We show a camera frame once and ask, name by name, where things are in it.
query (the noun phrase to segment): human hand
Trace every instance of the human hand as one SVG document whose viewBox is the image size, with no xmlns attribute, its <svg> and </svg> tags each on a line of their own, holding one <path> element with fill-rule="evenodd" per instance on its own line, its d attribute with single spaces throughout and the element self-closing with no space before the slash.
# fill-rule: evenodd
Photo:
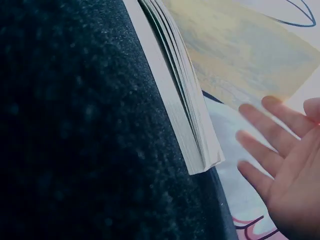
<svg viewBox="0 0 320 240">
<path fill-rule="evenodd" d="M 320 239 L 320 98 L 304 102 L 306 116 L 271 96 L 263 98 L 262 105 L 301 140 L 253 106 L 243 104 L 239 112 L 278 152 L 239 131 L 237 140 L 274 179 L 246 161 L 240 161 L 238 169 L 287 238 Z"/>
</svg>

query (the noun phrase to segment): dark fabric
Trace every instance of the dark fabric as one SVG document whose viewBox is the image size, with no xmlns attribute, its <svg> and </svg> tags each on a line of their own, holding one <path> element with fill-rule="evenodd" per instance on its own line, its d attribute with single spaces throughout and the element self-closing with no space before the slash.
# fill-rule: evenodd
<svg viewBox="0 0 320 240">
<path fill-rule="evenodd" d="M 0 239 L 228 238 L 122 1 L 0 3 Z"/>
</svg>

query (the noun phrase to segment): yellow paper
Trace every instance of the yellow paper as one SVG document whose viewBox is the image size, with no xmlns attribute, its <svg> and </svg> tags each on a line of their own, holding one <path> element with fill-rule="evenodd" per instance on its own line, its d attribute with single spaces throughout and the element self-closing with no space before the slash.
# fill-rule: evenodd
<svg viewBox="0 0 320 240">
<path fill-rule="evenodd" d="M 229 0 L 163 0 L 203 91 L 232 108 L 289 98 L 319 66 L 320 53 L 278 23 Z"/>
</svg>

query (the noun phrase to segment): paper page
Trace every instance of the paper page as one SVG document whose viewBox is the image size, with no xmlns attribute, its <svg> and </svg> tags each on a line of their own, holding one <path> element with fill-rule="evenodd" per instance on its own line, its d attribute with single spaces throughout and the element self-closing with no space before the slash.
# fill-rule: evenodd
<svg viewBox="0 0 320 240">
<path fill-rule="evenodd" d="M 202 90 L 234 109 L 290 98 L 320 53 L 268 17 L 228 0 L 164 0 L 187 46 Z"/>
<path fill-rule="evenodd" d="M 320 50 L 320 1 L 318 0 L 234 0 L 259 13 L 279 20 L 278 24 Z M 306 99 L 320 97 L 320 67 L 286 104 L 304 113 Z"/>
</svg>

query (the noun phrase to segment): open book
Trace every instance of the open book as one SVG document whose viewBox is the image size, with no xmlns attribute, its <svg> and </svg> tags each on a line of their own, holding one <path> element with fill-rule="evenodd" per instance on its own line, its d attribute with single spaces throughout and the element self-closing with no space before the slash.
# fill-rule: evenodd
<svg viewBox="0 0 320 240">
<path fill-rule="evenodd" d="M 290 97 L 320 63 L 299 37 L 228 0 L 123 1 L 191 175 L 224 160 L 203 93 L 260 108 L 265 95 Z"/>
</svg>

